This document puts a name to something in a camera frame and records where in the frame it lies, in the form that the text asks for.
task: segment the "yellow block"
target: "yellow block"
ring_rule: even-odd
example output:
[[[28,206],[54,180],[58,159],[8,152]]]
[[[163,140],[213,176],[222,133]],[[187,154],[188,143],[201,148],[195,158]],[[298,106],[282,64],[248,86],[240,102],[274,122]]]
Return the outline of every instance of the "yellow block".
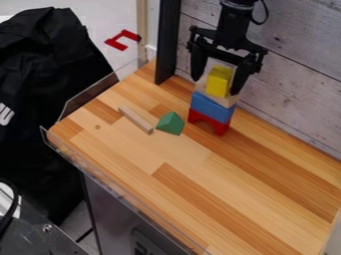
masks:
[[[226,98],[230,89],[233,69],[214,66],[207,78],[206,93],[212,96]]]

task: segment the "green prism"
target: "green prism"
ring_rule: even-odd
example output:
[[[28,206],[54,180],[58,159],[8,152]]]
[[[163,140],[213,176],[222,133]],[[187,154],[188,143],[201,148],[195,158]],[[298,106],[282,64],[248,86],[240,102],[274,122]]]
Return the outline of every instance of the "green prism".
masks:
[[[157,129],[172,134],[180,135],[184,126],[184,121],[176,112],[168,113],[160,119]]]

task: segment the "red block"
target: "red block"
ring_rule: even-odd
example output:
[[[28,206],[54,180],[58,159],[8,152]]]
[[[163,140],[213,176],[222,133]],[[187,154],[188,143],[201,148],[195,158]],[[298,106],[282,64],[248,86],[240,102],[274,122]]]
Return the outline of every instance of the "red block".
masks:
[[[189,109],[188,122],[193,124],[196,121],[206,121],[210,123],[214,127],[215,134],[223,136],[227,129],[229,128],[229,123],[231,120],[229,120],[227,124],[223,124],[195,110]]]
[[[116,48],[116,49],[118,49],[118,50],[120,50],[120,51],[125,51],[125,50],[127,50],[128,46],[118,42],[118,40],[122,37],[127,37],[127,38],[134,40],[136,42],[139,42],[141,39],[141,37],[139,35],[134,34],[130,31],[124,29],[117,36],[106,40],[105,43]]]

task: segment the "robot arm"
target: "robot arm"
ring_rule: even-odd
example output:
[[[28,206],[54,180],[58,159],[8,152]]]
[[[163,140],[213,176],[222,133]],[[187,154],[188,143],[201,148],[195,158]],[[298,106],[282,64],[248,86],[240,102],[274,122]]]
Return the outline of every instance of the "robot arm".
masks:
[[[222,6],[218,26],[216,30],[190,27],[190,39],[187,48],[191,52],[191,77],[197,81],[200,79],[207,64],[208,57],[225,61],[237,66],[230,94],[237,95],[248,77],[259,73],[267,50],[250,42],[246,33],[250,22],[262,25],[268,18],[268,9],[264,0],[260,0],[265,9],[264,21],[254,20],[252,13],[254,4],[258,0],[220,0]],[[246,50],[249,53],[240,57],[229,52],[217,49],[222,46],[226,50]]]

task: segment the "toy block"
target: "toy block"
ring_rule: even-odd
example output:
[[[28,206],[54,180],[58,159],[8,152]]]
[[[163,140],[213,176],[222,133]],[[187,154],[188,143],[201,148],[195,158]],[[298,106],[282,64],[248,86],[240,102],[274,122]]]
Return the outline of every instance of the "toy block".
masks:
[[[225,124],[229,119],[231,119],[235,105],[227,109],[200,92],[194,92],[191,96],[190,108]]]
[[[128,107],[119,106],[119,112],[147,134],[151,134],[154,131],[154,128],[149,123],[147,123],[144,119],[142,119]]]
[[[164,115],[158,125],[157,129],[166,131],[172,134],[180,135],[184,126],[184,121],[176,112],[171,112]]]
[[[206,93],[212,96],[226,98],[230,89],[233,69],[214,66],[208,74]]]
[[[202,84],[195,84],[195,88],[194,88],[197,92],[202,93],[203,95],[205,95],[206,97],[208,97],[209,99],[215,101],[216,103],[220,104],[222,107],[225,108],[230,108],[233,105],[235,105],[238,100],[239,100],[239,95],[235,95],[235,96],[227,96],[226,98],[222,99],[220,97],[215,97],[215,96],[211,96],[208,95],[206,93],[206,85],[202,85]]]
[[[227,131],[227,129],[229,128],[229,123],[230,120],[228,120],[228,122],[226,124],[222,124],[220,122],[217,122],[216,120],[207,117],[193,109],[189,109],[189,113],[188,113],[188,122],[193,124],[196,121],[206,121],[208,123],[210,123],[213,127],[214,127],[214,132],[217,135],[224,135],[225,132]]]

